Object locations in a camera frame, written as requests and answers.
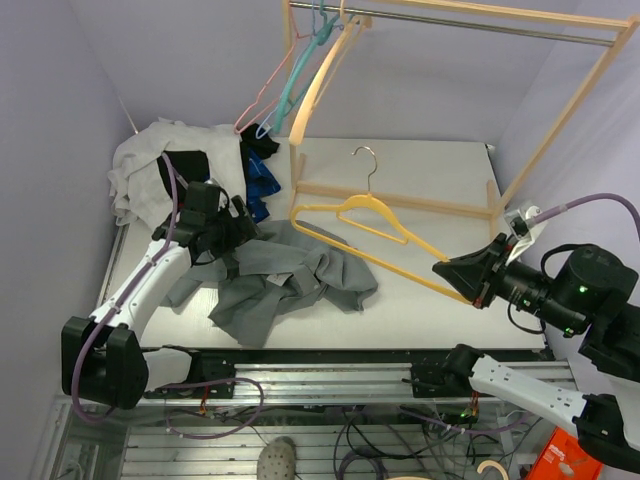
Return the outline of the grey shirt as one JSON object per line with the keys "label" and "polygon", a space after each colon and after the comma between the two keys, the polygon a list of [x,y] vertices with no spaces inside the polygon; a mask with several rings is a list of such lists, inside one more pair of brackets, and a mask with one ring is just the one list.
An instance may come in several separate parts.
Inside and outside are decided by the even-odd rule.
{"label": "grey shirt", "polygon": [[343,312],[364,309],[378,290],[365,261],[303,234],[285,220],[264,221],[261,235],[215,260],[194,265],[162,300],[178,308],[202,284],[214,283],[213,323],[240,345],[261,348],[278,316],[325,298]]}

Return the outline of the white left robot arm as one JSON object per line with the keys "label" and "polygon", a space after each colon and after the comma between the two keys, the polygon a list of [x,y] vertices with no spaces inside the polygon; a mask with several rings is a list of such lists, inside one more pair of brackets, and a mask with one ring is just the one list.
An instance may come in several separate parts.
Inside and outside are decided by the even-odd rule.
{"label": "white left robot arm", "polygon": [[182,397],[203,387],[204,373],[184,347],[145,350],[140,339],[178,280],[203,255],[217,260],[255,238],[257,225],[240,196],[210,182],[189,184],[125,283],[87,317],[71,317],[61,332],[62,390],[75,405],[89,400],[134,408],[143,394],[170,386]]}

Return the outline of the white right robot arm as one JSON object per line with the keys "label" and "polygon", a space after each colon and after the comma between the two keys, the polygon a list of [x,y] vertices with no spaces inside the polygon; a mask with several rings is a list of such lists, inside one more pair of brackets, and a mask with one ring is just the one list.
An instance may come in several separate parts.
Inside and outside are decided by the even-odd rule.
{"label": "white right robot arm", "polygon": [[517,405],[565,430],[601,463],[639,470],[639,309],[629,298],[638,273],[593,244],[566,244],[568,256],[555,277],[511,260],[516,241],[498,235],[487,247],[436,263],[432,270],[477,309],[495,299],[561,331],[583,338],[579,353],[605,375],[610,394],[554,387],[513,370],[465,344],[447,356],[442,387],[468,390]]}

